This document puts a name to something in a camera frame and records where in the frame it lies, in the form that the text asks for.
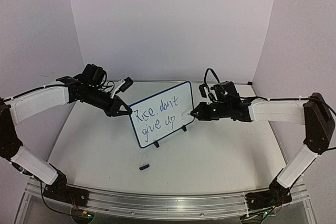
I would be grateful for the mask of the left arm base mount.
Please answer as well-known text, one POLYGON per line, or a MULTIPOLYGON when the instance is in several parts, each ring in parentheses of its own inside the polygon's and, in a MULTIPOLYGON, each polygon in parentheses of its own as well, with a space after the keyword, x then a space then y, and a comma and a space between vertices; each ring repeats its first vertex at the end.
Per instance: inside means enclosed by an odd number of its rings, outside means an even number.
POLYGON ((45 185, 43 196, 76 207, 85 207, 88 202, 89 191, 69 186, 66 176, 59 174, 51 185, 45 185))

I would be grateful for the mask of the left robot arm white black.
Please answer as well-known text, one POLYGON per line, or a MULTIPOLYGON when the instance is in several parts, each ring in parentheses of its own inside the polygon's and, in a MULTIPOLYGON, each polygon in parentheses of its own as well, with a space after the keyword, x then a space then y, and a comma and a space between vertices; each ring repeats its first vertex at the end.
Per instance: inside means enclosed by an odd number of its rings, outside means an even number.
POLYGON ((57 199, 67 200, 71 192, 59 180, 61 172, 20 139, 17 127, 47 111, 76 102, 100 109, 110 118, 131 115, 132 109, 119 95, 133 85, 133 80, 126 77, 107 84, 107 76, 102 67, 87 64, 83 72, 73 77, 60 77, 50 84, 1 98, 1 158, 50 185, 57 199))

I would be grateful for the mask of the blue marker cap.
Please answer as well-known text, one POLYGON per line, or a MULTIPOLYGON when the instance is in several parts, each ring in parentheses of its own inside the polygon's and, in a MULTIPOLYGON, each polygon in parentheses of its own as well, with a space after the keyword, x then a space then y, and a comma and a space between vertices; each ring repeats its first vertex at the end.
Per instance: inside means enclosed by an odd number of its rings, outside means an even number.
POLYGON ((149 164, 146 164, 146 165, 141 166, 141 167, 139 168, 139 170, 145 170, 145 169, 147 169, 147 168, 149 168, 149 167, 150 167, 150 165, 149 165, 149 164))

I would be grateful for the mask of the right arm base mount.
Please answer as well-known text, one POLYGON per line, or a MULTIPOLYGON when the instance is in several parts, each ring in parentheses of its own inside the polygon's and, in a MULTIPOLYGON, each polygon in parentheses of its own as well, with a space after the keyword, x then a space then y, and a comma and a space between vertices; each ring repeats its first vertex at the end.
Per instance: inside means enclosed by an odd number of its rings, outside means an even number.
POLYGON ((280 185, 256 193, 248 193, 245 200, 249 210, 259 210, 290 203, 292 196, 288 188, 280 185))

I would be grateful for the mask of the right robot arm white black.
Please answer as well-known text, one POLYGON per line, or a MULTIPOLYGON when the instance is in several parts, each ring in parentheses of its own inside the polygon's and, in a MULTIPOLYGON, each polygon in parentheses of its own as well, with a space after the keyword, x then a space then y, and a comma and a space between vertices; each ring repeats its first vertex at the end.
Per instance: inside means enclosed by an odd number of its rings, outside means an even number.
POLYGON ((190 115, 199 121, 218 121, 230 118, 240 122, 289 122, 305 126, 303 146, 276 176, 269 191, 286 194, 305 170, 324 152, 330 151, 335 130, 335 111, 320 93, 303 98, 241 97, 232 82, 209 87, 199 86, 201 102, 190 115))

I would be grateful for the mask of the blue framed whiteboard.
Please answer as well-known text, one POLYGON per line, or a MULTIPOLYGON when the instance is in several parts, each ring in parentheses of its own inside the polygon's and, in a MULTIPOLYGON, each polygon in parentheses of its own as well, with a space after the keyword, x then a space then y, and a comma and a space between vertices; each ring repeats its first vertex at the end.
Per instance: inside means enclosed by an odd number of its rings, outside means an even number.
POLYGON ((189 81, 160 91, 130 105, 130 121, 140 148, 191 124, 195 118, 181 116, 194 109, 192 85, 189 81))

